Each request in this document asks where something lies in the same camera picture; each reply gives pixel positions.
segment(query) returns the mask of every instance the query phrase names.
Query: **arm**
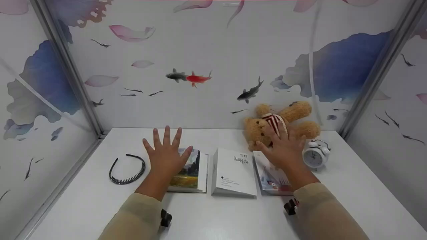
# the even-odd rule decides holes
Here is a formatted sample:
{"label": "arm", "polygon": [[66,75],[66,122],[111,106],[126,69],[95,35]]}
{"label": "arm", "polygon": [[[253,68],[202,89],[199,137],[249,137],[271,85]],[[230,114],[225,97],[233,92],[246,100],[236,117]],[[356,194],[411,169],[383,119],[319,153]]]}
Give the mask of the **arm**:
{"label": "arm", "polygon": [[154,129],[155,150],[143,139],[150,158],[150,173],[114,215],[98,240],[148,240],[157,233],[163,196],[172,177],[183,168],[193,150],[192,146],[188,147],[182,156],[179,155],[181,134],[179,128],[171,145],[170,128],[166,126],[162,145],[158,131]]}
{"label": "arm", "polygon": [[[280,136],[287,136],[279,124]],[[346,211],[333,194],[313,175],[302,161],[305,136],[295,137],[289,130],[289,138],[280,139],[269,126],[265,134],[273,141],[273,149],[261,142],[257,145],[263,154],[276,167],[281,168],[289,179],[294,196],[299,201],[298,219],[307,228],[311,239],[367,240],[365,232]]]}

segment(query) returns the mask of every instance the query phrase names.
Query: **clock face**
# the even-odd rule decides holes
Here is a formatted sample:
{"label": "clock face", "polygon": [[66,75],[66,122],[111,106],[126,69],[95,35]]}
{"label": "clock face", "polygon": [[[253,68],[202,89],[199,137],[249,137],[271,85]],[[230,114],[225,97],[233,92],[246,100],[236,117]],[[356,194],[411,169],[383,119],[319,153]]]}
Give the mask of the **clock face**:
{"label": "clock face", "polygon": [[310,167],[318,167],[323,162],[322,156],[316,151],[307,151],[303,157],[304,162]]}

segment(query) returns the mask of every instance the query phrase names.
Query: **right hand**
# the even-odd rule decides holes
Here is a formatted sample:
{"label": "right hand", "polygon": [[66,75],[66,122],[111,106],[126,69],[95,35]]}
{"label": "right hand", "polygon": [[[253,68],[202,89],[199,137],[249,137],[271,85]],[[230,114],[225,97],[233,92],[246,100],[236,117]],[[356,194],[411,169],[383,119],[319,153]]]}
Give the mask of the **right hand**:
{"label": "right hand", "polygon": [[265,127],[265,134],[271,138],[273,148],[269,149],[260,141],[257,141],[257,146],[273,165],[285,172],[304,167],[302,150],[305,146],[305,135],[297,138],[295,130],[290,126],[288,126],[287,134],[281,122],[279,123],[279,133],[280,138],[273,128],[268,125]]}

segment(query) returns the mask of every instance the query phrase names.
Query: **beige sleeve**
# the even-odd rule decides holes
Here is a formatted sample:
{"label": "beige sleeve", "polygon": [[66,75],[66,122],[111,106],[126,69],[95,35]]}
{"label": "beige sleeve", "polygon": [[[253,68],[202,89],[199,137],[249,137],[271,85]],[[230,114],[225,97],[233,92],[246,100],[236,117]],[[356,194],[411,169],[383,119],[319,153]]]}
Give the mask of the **beige sleeve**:
{"label": "beige sleeve", "polygon": [[108,223],[98,240],[149,240],[160,226],[161,203],[133,193]]}
{"label": "beige sleeve", "polygon": [[299,201],[298,219],[310,239],[366,240],[362,228],[333,194],[321,183],[312,183],[294,192]]}

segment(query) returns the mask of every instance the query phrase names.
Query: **white table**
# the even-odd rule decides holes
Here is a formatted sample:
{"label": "white table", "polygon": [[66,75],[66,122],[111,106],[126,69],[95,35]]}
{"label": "white table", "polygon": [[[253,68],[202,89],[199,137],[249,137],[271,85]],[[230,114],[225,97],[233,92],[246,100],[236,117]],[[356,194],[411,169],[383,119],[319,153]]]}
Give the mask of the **white table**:
{"label": "white table", "polygon": [[[151,129],[114,128],[53,206],[30,240],[95,240],[104,227],[148,174],[124,186],[114,185],[108,171],[116,157],[136,154],[148,159],[142,138],[152,142]],[[316,176],[373,240],[427,239],[426,231],[397,201],[364,162],[335,131],[322,131],[319,139],[332,148],[329,161]],[[181,146],[194,145],[211,157],[217,147],[247,152],[241,130],[184,129]],[[130,176],[140,168],[138,160],[126,158],[114,175]],[[208,193],[168,193],[163,207],[173,215],[172,225],[161,239],[185,240],[293,240],[295,217],[283,213],[288,197],[262,196],[257,199],[211,196]]]}

